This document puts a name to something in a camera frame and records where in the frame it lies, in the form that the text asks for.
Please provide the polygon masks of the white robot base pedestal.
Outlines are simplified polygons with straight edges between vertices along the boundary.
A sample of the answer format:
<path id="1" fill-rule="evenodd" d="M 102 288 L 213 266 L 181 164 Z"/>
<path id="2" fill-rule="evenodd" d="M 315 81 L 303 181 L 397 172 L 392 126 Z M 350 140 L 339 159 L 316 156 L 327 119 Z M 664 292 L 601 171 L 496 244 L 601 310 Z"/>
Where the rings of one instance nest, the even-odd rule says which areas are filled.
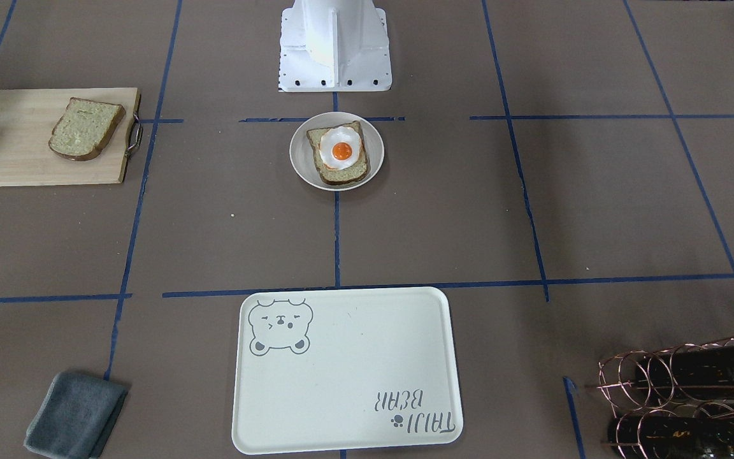
<path id="1" fill-rule="evenodd" d="M 387 15 L 372 1 L 295 1 L 280 16 L 278 90 L 388 91 Z"/>

